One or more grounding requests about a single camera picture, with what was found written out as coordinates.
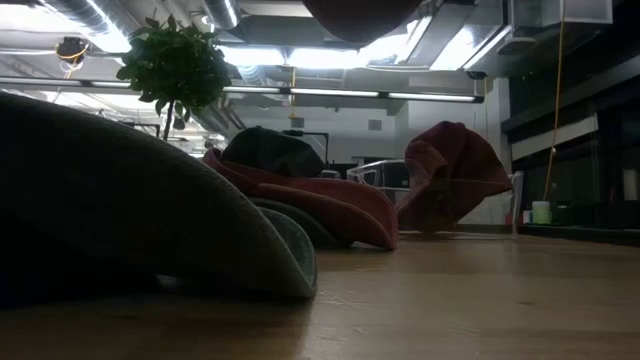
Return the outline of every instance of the white wall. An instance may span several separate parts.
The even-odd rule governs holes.
[[[236,113],[247,127],[262,126],[273,130],[289,130],[291,120],[288,108],[237,106]],[[328,132],[329,161],[350,163],[353,157],[394,157],[395,117],[387,116],[383,109],[296,108],[295,115],[305,119],[304,131]],[[382,120],[382,131],[369,131],[369,119]],[[324,159],[324,138],[317,142],[304,138]]]
[[[501,131],[502,121],[509,116],[507,79],[496,79],[482,104],[409,101],[396,116],[395,156],[404,157],[404,151],[414,137],[441,121],[451,121],[463,123],[467,129],[482,136],[505,167],[510,168],[509,148]]]

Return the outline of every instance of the wooden table surface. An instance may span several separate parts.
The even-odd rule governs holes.
[[[0,313],[2,359],[640,359],[640,249],[521,237],[318,254],[307,304],[177,295]]]

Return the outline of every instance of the exposed ceiling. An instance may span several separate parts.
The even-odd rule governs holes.
[[[43,1],[56,9],[60,3],[65,3],[63,0]],[[193,22],[201,30],[211,29],[210,21],[205,21],[207,18],[201,0],[94,1],[102,6],[109,18],[115,19],[114,23],[119,27],[115,30],[123,33],[139,27],[145,22],[146,17],[163,20],[170,14],[183,23]],[[527,0],[518,2],[517,6],[536,2],[548,3],[543,0]],[[35,0],[23,1],[23,4],[39,3]],[[557,35],[557,21],[549,24],[525,24],[526,26],[520,28],[517,24],[512,24],[516,25],[517,31],[535,38],[539,46],[530,54],[505,57],[496,53],[496,49],[511,37],[509,32],[505,32],[509,30],[506,26],[512,23],[507,8],[504,7],[505,3],[507,1],[503,0],[426,0],[405,24],[387,34],[382,40],[360,49],[359,54],[357,46],[346,43],[328,32],[310,16],[302,2],[296,0],[238,0],[242,12],[239,25],[227,31],[216,29],[216,32],[219,33],[220,43],[225,46],[226,54],[227,51],[239,48],[271,49],[277,51],[284,61],[291,61],[297,49],[311,47],[347,51],[343,54],[357,55],[358,59],[362,54],[368,56],[365,63],[344,66],[344,69],[299,68],[296,71],[296,86],[464,95],[477,93],[481,86],[471,80],[462,71],[462,67],[465,63],[474,62],[471,60],[487,49],[489,43],[493,42],[492,48],[489,49],[491,51],[476,59],[477,62],[469,70],[486,71],[494,76],[512,75],[514,72],[531,71],[545,61],[552,61],[552,40],[553,34]],[[107,47],[114,46],[95,40],[95,29],[78,26],[78,22],[65,21],[53,14],[50,8],[39,5],[0,7],[0,75],[64,77],[69,73],[69,65],[61,63],[53,49],[63,37],[77,36],[89,37],[95,48],[82,63],[82,67],[73,72],[73,78],[115,80],[120,64],[114,57],[104,54],[104,50],[110,51]],[[569,46],[574,47],[595,36],[602,26],[590,24],[585,27],[577,22],[572,25],[568,39]],[[401,61],[403,53],[406,53],[406,61]],[[291,85],[293,82],[291,72],[282,71],[274,64],[261,64],[260,61],[264,60],[262,56],[254,56],[252,59],[257,59],[256,66],[265,75],[264,83],[252,85]],[[230,65],[229,69],[235,84],[246,83],[246,77],[243,76],[245,70],[233,65]],[[24,90],[30,96],[49,101],[55,98],[57,102],[78,108],[95,111],[105,109],[105,113],[118,119],[134,114],[142,114],[140,118],[148,115],[149,121],[154,117],[153,109],[147,104],[134,101],[134,95],[127,91],[109,95],[104,93],[112,91],[82,89],[56,97],[52,95],[51,89],[32,86],[18,87],[17,90]],[[282,95],[234,94],[230,98],[233,103],[242,106],[267,108],[290,105],[289,98]],[[295,102],[296,106],[334,108],[336,111],[340,108],[386,109],[389,115],[395,115],[402,105],[400,100],[315,96],[297,96]],[[160,119],[156,117],[155,122],[159,123]],[[191,130],[202,131],[197,126]]]

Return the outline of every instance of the fluorescent light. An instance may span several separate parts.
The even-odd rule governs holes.
[[[305,69],[353,69],[366,65],[356,50],[295,49],[289,65]]]
[[[235,66],[282,65],[284,56],[276,48],[220,46],[225,61]]]
[[[333,89],[296,89],[292,88],[291,93],[295,95],[328,95],[346,97],[378,97],[377,91],[354,91],[354,90],[333,90]]]
[[[488,43],[485,47],[482,48],[474,57],[471,58],[466,64],[462,67],[467,70],[473,65],[475,65],[480,59],[482,59],[491,49],[493,49],[505,36],[507,36],[511,32],[511,25],[507,25],[502,31],[496,35],[490,43]]]
[[[420,42],[420,39],[422,39],[425,31],[427,31],[431,20],[433,20],[433,17],[425,16],[417,23],[416,20],[407,25],[407,32],[411,35],[409,35],[404,48],[398,53],[398,57],[396,57],[396,64],[399,64],[402,61],[407,61],[409,56],[411,56],[411,53],[418,45],[418,42]]]
[[[128,89],[131,83],[126,81],[91,81],[93,86],[107,87],[111,89]]]
[[[389,99],[474,102],[476,100],[476,97],[463,96],[463,95],[442,95],[442,94],[389,93]]]
[[[78,80],[27,78],[27,77],[11,77],[11,76],[0,76],[0,84],[45,85],[45,86],[49,85],[49,86],[71,86],[71,87],[82,86],[82,83]]]
[[[246,94],[279,94],[279,88],[270,88],[263,86],[225,86],[224,92],[246,93]]]
[[[467,27],[463,27],[449,41],[429,69],[458,70],[473,56],[474,49],[473,33]]]

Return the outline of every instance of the potted plant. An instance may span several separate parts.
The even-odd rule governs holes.
[[[192,112],[214,102],[231,80],[224,54],[212,43],[215,34],[194,24],[184,27],[173,15],[163,24],[150,18],[146,23],[149,27],[131,34],[131,50],[122,56],[116,77],[130,80],[129,88],[142,92],[140,101],[155,101],[158,116],[169,105],[166,141],[175,114],[174,127],[184,129]]]

